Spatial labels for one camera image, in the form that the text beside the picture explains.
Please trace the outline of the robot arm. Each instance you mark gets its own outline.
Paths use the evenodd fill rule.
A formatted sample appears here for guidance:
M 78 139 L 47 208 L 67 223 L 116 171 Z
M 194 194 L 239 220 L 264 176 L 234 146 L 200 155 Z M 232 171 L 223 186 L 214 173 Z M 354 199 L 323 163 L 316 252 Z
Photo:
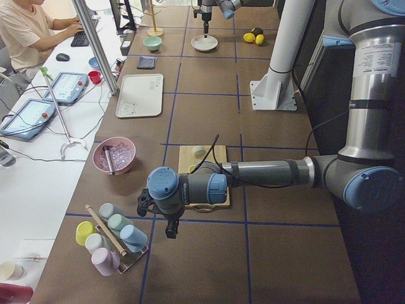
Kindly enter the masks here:
M 249 1 L 249 0 L 198 0 L 197 7 L 193 8 L 194 18 L 201 15 L 203 21 L 203 37 L 207 38 L 209 34 L 209 22 L 212 19 L 212 10 L 214 6 L 219 7 L 224 19 L 229 20 L 234 17 L 235 11 L 243 6 L 273 6 L 275 1 Z
M 336 155 L 302 160 L 202 160 L 186 174 L 158 167 L 138 197 L 137 213 L 164 216 L 166 236 L 173 239 L 187 205 L 223 203 L 230 187 L 277 189 L 306 184 L 328 189 L 363 213 L 388 209 L 404 186 L 392 168 L 394 157 L 387 143 L 390 100 L 403 43 L 403 1 L 327 1 L 323 45 L 355 49 L 345 146 Z

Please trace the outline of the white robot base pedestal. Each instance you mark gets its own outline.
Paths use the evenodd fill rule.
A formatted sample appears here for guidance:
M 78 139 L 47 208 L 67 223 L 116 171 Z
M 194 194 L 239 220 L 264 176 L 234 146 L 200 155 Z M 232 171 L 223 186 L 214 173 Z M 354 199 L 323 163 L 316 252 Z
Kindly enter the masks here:
M 267 73 L 251 81 L 251 104 L 256 111 L 296 111 L 292 71 L 316 1 L 286 1 Z

